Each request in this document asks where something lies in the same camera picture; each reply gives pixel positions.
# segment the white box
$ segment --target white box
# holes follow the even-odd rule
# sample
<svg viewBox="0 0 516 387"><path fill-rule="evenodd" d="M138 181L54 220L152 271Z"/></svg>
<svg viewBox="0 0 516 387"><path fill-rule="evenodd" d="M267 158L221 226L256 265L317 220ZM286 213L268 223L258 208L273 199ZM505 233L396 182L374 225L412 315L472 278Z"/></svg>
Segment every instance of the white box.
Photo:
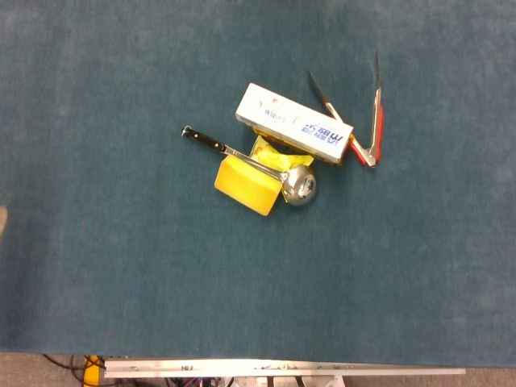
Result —
<svg viewBox="0 0 516 387"><path fill-rule="evenodd" d="M262 135L332 164L340 164L353 130L346 123L253 83L249 84L235 115Z"/></svg>

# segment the metal tongs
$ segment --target metal tongs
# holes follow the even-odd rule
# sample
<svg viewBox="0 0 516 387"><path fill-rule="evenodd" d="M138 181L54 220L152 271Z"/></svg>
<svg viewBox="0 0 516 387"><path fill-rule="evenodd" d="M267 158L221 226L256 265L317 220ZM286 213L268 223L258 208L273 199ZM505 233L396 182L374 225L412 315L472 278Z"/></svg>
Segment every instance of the metal tongs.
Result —
<svg viewBox="0 0 516 387"><path fill-rule="evenodd" d="M368 149L362 148L362 145L358 142L358 139L352 134L350 136L350 144L353 152L358 157L359 161L367 165L371 168L375 168L380 161L381 155L381 134L383 132L384 126L384 107L381 105L381 87L380 87L380 59L378 58L378 53L376 56L375 64L377 67L377 91L374 95L374 105L373 105L373 113L372 113L372 134L371 134L371 146ZM337 121L343 123L343 120L340 118L337 110L333 107L330 100L326 95L322 92L319 87L317 81L315 80L312 73L308 72L310 76L310 84L314 89L314 92L317 94L321 103L326 107L331 116Z"/></svg>

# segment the black knife handle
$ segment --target black knife handle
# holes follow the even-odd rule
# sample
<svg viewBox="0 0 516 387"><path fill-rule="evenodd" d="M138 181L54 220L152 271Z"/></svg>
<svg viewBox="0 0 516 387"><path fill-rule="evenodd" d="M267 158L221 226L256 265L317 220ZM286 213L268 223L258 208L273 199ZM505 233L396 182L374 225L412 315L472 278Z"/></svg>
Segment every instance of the black knife handle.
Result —
<svg viewBox="0 0 516 387"><path fill-rule="evenodd" d="M226 151L226 144L221 143L220 141L217 141L215 139L212 139L211 137L208 137L207 135L203 135L202 133L199 133L198 131L195 131L192 129L191 126L183 127L183 130L181 131L181 136L183 137L189 137L191 139L195 139L214 151L224 153Z"/></svg>

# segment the metal frame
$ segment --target metal frame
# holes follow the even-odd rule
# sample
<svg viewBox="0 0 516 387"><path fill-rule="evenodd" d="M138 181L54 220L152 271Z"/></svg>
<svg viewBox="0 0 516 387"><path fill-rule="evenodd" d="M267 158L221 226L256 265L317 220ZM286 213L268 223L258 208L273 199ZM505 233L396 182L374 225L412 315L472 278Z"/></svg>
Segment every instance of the metal frame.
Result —
<svg viewBox="0 0 516 387"><path fill-rule="evenodd" d="M387 364L319 363L291 360L252 359L109 359L106 378L133 377L252 377L253 385L267 377L330 377L388 375L464 375L465 368L397 366ZM318 383L305 385L317 387Z"/></svg>

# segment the cable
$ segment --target cable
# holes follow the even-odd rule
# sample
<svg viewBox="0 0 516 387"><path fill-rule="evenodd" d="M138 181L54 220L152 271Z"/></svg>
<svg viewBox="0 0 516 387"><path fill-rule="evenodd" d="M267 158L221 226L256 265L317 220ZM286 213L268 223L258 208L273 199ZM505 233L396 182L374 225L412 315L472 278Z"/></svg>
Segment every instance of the cable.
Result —
<svg viewBox="0 0 516 387"><path fill-rule="evenodd" d="M68 370L72 370L68 365L60 363L57 360L54 360L49 355L42 354L41 356L44 357L49 362L51 362L52 364L56 365L57 367L61 367L61 368L68 369ZM86 365L85 367L73 367L73 369L83 369L83 368L89 368L89 367L92 367L92 366L93 366L93 364L89 364L89 365Z"/></svg>
<svg viewBox="0 0 516 387"><path fill-rule="evenodd" d="M102 369L106 369L106 367L104 366L104 360L101 360L101 358L99 356L98 359L102 362L101 364L97 363L96 360L92 360L91 357L87 356L87 355L84 355L85 359L88 360L92 365L96 365L97 367L99 368L102 368Z"/></svg>

